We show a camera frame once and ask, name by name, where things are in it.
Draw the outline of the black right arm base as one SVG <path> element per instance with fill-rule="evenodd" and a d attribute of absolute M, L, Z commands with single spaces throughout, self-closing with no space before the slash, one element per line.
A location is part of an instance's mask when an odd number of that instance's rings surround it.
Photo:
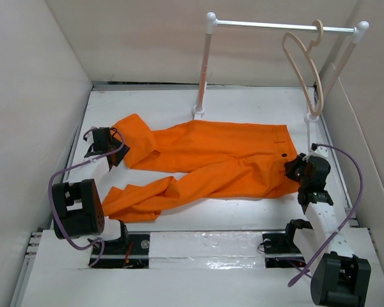
<path fill-rule="evenodd" d="M 306 261 L 294 244 L 296 230 L 312 229 L 308 221 L 292 219 L 286 224 L 285 230 L 262 232 L 262 242 L 258 250 L 264 253 L 267 269 L 273 268 L 304 268 Z"/>

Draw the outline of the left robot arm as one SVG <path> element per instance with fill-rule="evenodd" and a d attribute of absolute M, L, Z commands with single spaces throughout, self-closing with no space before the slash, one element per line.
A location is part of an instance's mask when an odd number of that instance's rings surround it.
<path fill-rule="evenodd" d="M 92 144 L 83 161 L 55 172 L 47 187 L 55 235 L 58 239 L 69 242 L 82 236 L 100 235 L 104 231 L 104 213 L 96 184 L 98 176 L 94 174 L 78 182 L 58 184 L 54 180 L 65 173 L 98 162 L 102 170 L 110 171 L 129 152 L 129 147 L 117 128 L 92 128 L 84 133 L 83 139 L 86 141 L 89 136 Z"/>

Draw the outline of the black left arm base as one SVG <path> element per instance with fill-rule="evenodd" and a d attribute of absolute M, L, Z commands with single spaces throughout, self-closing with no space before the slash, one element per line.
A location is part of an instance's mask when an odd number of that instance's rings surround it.
<path fill-rule="evenodd" d="M 130 232 L 117 220 L 105 218 L 103 242 L 93 245 L 89 266 L 93 269 L 147 269 L 149 267 L 149 232 Z"/>

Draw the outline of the orange trousers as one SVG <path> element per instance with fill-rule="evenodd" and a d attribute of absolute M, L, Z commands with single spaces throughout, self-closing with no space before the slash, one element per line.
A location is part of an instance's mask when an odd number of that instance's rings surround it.
<path fill-rule="evenodd" d="M 153 221 L 161 212 L 200 198 L 280 198 L 298 190 L 285 176 L 297 152 L 285 125 L 191 120 L 152 130 L 136 114 L 115 124 L 129 147 L 130 169 L 165 172 L 144 186 L 112 187 L 102 207 L 125 223 Z"/>

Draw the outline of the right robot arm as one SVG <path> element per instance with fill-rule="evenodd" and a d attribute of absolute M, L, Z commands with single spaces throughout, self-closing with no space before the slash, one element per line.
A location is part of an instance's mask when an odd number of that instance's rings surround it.
<path fill-rule="evenodd" d="M 348 244 L 337 222 L 333 200 L 325 189 L 330 163 L 323 157 L 299 154 L 285 163 L 285 175 L 299 185 L 298 203 L 306 220 L 293 220 L 294 230 L 283 236 L 292 252 L 300 250 L 311 275 L 310 295 L 318 306 L 364 306 L 371 265 Z"/>

